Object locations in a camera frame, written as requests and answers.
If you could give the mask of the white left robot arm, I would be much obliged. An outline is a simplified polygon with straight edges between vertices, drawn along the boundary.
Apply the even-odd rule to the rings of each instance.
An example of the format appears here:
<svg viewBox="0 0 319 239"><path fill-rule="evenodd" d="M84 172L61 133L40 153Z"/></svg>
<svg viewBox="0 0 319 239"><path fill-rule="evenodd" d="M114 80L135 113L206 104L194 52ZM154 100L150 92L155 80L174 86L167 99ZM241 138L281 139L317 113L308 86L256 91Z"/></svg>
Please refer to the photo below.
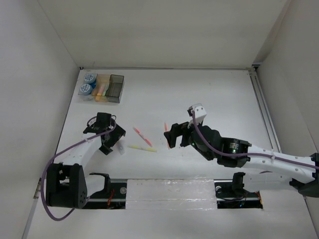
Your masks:
<svg viewBox="0 0 319 239"><path fill-rule="evenodd" d="M95 122L87 124L82 140L67 150L67 156L59 163L51 163L46 170L45 202L50 207L83 208L93 196L112 195L111 179L107 173L84 169L96 152L105 156L126 132L109 113L97 113Z"/></svg>

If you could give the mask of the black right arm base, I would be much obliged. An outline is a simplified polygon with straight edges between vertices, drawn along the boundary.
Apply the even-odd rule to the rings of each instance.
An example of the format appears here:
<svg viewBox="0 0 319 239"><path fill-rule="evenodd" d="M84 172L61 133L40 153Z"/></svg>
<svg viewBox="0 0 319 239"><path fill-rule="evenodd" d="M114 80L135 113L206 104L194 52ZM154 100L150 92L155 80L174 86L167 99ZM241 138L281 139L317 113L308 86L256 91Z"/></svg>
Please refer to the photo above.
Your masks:
<svg viewBox="0 0 319 239"><path fill-rule="evenodd" d="M218 209L263 209L260 192L244 189L244 172L234 173L232 179L215 180L215 196Z"/></svg>

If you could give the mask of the yellow thin pen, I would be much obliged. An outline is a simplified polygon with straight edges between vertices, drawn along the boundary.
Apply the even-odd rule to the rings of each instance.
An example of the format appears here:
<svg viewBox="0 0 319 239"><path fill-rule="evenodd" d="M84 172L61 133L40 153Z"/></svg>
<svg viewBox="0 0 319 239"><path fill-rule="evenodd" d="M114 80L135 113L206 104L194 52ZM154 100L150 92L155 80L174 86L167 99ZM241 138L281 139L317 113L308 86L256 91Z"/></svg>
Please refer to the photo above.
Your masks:
<svg viewBox="0 0 319 239"><path fill-rule="evenodd" d="M157 152L156 149L145 148L145 147L140 147L140 146L136 146L136 145L128 145L127 147L131 148L131 149L143 150L143 151L148 151L148 152Z"/></svg>

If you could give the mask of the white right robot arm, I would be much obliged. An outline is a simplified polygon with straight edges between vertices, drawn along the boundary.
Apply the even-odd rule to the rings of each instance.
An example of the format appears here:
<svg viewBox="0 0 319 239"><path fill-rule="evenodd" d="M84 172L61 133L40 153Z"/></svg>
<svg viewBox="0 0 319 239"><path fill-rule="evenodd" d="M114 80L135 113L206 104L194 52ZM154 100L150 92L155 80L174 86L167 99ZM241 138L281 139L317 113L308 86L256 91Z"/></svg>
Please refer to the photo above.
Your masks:
<svg viewBox="0 0 319 239"><path fill-rule="evenodd" d="M164 132L170 148L181 137L181 147L192 146L206 160L217 160L227 168L238 168L231 192L242 196L259 190L295 189L306 197L319 196L319 155L292 156L262 149L241 139L222 137L219 131L202 124L173 124Z"/></svg>

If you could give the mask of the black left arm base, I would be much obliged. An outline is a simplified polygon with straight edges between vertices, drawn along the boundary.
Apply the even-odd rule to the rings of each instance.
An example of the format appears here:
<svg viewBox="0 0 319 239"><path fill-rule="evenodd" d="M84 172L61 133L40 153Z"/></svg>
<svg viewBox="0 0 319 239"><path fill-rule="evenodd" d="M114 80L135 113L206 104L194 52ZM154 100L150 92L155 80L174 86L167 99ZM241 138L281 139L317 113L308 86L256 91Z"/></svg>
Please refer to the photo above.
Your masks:
<svg viewBox="0 0 319 239"><path fill-rule="evenodd" d="M126 208L127 179L111 179L108 174L94 173L104 177L104 188L90 196L82 209L121 210Z"/></svg>

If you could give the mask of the orange-capped grey highlighter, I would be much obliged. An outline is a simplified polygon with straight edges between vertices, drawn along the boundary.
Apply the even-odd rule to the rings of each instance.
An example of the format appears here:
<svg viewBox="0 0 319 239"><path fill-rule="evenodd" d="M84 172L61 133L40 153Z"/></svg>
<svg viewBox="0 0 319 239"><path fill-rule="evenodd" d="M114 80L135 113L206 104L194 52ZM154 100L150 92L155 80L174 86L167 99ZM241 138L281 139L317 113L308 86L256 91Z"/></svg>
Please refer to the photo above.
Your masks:
<svg viewBox="0 0 319 239"><path fill-rule="evenodd" d="M124 149L124 147L123 147L123 145L122 145L121 142L118 142L118 143L117 143L117 148L118 148L118 151L119 151L119 153L120 153L121 155L123 155L123 154L125 153L125 149Z"/></svg>

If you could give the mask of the orange thin pen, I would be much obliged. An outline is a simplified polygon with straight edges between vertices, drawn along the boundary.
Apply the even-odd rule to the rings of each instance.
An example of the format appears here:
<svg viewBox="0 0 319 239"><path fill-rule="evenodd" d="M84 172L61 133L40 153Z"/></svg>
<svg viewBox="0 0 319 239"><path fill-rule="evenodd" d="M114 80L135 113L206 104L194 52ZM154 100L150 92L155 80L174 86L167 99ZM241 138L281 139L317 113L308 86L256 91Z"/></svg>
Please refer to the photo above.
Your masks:
<svg viewBox="0 0 319 239"><path fill-rule="evenodd" d="M170 138L169 138L169 134L167 134L168 132L168 126L167 126L167 123L164 122L164 135L165 135L165 138L167 140L167 147L168 149L170 149Z"/></svg>

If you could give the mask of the pink thin pen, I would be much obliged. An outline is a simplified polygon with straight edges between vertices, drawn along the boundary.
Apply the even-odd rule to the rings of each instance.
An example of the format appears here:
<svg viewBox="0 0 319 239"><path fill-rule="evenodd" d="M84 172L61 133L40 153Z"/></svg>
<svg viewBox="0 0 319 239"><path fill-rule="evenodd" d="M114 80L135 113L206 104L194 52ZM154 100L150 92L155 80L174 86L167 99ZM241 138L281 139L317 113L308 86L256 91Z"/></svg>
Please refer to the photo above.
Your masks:
<svg viewBox="0 0 319 239"><path fill-rule="evenodd" d="M133 130L143 139L143 141L146 142L148 146L153 146L152 143L136 127L133 127Z"/></svg>

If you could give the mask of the pink yellow-capped highlighter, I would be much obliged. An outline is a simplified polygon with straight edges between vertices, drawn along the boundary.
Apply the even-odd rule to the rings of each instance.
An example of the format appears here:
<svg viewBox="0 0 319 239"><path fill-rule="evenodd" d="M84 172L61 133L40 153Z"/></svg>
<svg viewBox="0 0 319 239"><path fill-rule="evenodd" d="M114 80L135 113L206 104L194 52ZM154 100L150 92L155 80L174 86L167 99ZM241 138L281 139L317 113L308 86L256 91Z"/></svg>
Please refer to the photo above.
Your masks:
<svg viewBox="0 0 319 239"><path fill-rule="evenodd" d="M98 92L97 92L97 94L96 94L97 97L102 96L104 86L105 86L105 84L101 84L101 85L99 86Z"/></svg>

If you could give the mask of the green-capped highlighter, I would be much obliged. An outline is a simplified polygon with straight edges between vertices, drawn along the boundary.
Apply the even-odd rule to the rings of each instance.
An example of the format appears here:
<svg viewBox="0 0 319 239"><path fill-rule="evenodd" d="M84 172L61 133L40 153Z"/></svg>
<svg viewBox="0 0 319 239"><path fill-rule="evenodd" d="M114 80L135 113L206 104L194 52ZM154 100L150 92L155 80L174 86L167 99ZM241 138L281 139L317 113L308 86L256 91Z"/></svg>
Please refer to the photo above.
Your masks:
<svg viewBox="0 0 319 239"><path fill-rule="evenodd" d="M106 95L106 93L107 93L107 91L108 91L108 88L109 88L109 85L110 85L110 82L107 81L107 82L105 83L105 86L104 86L104 89L103 89L103 93L102 93L103 96Z"/></svg>

